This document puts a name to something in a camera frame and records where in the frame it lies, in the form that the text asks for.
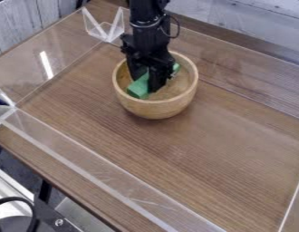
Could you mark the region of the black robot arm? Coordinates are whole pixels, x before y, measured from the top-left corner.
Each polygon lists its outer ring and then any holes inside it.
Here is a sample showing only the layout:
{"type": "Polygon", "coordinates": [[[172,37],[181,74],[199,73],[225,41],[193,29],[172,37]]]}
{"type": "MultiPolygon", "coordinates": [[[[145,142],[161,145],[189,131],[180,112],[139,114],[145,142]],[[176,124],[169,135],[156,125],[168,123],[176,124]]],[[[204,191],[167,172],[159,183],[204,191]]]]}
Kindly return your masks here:
{"type": "Polygon", "coordinates": [[[165,13],[169,0],[129,0],[132,33],[121,35],[132,79],[149,75],[149,92],[167,84],[175,72],[175,57],[168,50],[171,42],[171,15],[165,13]]]}

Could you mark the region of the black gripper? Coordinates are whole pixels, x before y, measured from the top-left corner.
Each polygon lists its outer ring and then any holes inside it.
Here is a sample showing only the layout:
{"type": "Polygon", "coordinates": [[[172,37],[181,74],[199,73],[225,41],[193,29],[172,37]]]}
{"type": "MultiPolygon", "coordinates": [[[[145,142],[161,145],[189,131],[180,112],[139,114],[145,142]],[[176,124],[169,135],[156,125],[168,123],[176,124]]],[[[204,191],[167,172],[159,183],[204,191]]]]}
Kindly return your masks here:
{"type": "Polygon", "coordinates": [[[175,58],[168,50],[171,20],[132,22],[131,25],[133,32],[121,35],[129,73],[136,81],[149,71],[149,92],[156,92],[173,74],[175,58]]]}

